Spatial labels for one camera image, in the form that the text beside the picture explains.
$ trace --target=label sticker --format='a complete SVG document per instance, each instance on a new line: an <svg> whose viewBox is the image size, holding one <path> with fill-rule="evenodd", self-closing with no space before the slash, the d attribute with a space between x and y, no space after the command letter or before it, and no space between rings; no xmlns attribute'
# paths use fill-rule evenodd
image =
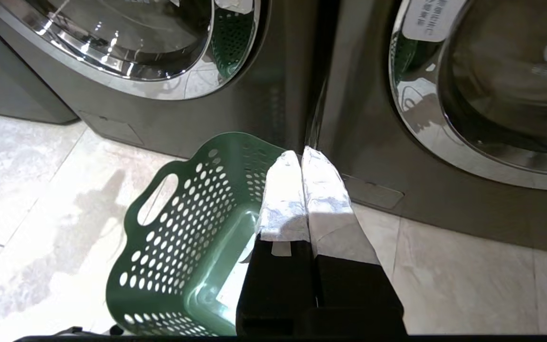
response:
<svg viewBox="0 0 547 342"><path fill-rule="evenodd" d="M443 41L464 3L465 0L411 0L402 24L402 34L408 39Z"/></svg>

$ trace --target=dryer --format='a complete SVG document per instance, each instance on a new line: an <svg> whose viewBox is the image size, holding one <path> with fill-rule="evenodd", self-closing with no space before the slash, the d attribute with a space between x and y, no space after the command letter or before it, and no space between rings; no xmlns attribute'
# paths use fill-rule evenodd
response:
<svg viewBox="0 0 547 342"><path fill-rule="evenodd" d="M0 0L0 36L98 134L189 157L304 140L315 0Z"/></svg>
<svg viewBox="0 0 547 342"><path fill-rule="evenodd" d="M327 87L354 201L547 249L547 2L346 0Z"/></svg>

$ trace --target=plastic basket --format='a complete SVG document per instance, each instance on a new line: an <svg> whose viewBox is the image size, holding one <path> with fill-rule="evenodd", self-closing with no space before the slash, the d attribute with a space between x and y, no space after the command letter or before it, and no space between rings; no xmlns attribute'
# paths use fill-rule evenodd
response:
<svg viewBox="0 0 547 342"><path fill-rule="evenodd" d="M244 133L163 166L124 218L128 242L106 288L111 316L136 335L234 335L235 305L265 174L283 149ZM139 210L166 176L178 188L149 225Z"/></svg>
<svg viewBox="0 0 547 342"><path fill-rule="evenodd" d="M241 14L215 9L212 52L217 69L225 78L234 75L249 47L254 28L254 13Z"/></svg>

